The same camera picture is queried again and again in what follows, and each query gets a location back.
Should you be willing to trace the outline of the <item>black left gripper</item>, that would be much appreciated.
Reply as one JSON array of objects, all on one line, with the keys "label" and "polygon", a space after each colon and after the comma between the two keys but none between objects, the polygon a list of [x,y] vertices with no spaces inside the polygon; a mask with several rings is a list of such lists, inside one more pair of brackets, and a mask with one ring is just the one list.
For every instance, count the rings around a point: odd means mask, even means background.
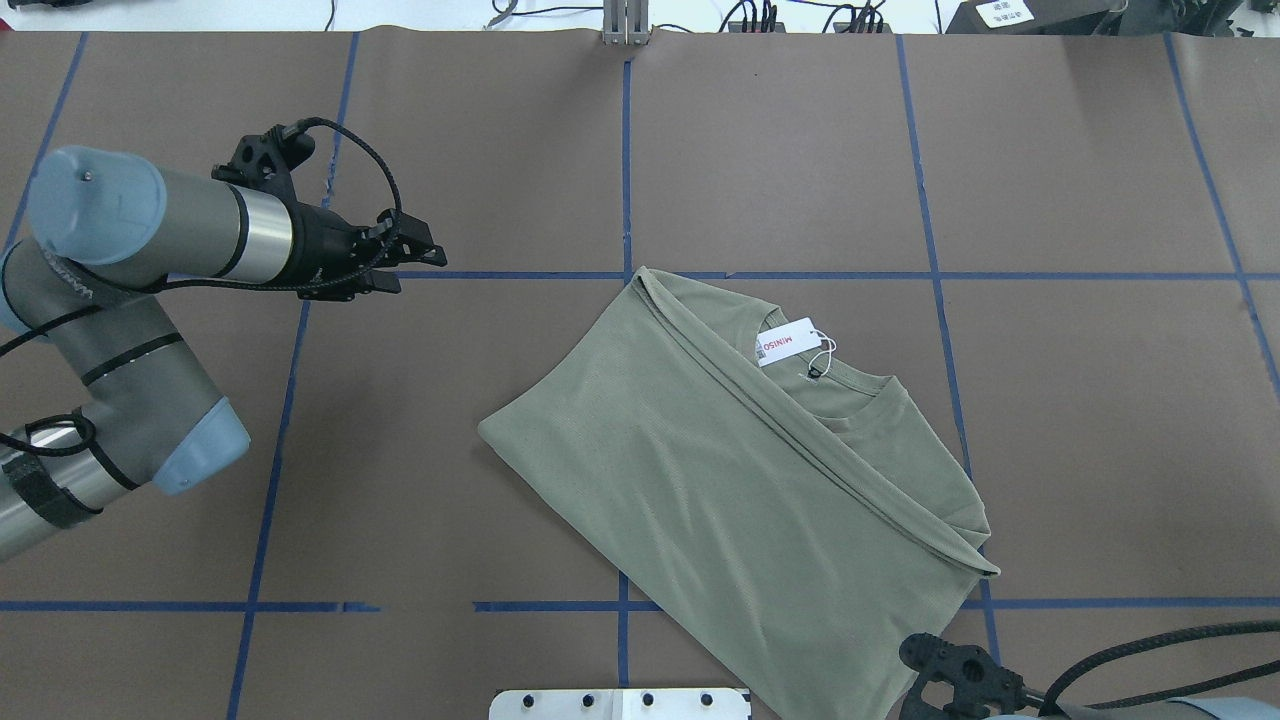
[{"label": "black left gripper", "polygon": [[374,225],[352,225],[324,208],[300,202],[294,209],[300,237],[291,259],[291,284],[298,299],[348,302],[358,295],[399,293],[401,279],[388,269],[448,265],[429,224],[416,217],[393,218],[388,209]]}]

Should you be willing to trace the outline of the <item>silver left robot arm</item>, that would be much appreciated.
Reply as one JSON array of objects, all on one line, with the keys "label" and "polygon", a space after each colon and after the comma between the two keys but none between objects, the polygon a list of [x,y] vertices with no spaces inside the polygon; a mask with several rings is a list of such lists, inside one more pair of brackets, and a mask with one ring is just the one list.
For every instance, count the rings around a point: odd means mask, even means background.
[{"label": "silver left robot arm", "polygon": [[209,177],[69,145],[29,187],[32,236],[3,255],[3,322],[47,341],[88,392],[3,439],[3,559],[76,529],[142,486],[196,487],[250,433],[159,302],[197,286],[349,301],[396,293],[402,264],[444,266],[426,222],[397,208],[369,225],[301,202],[306,136],[244,136]]}]

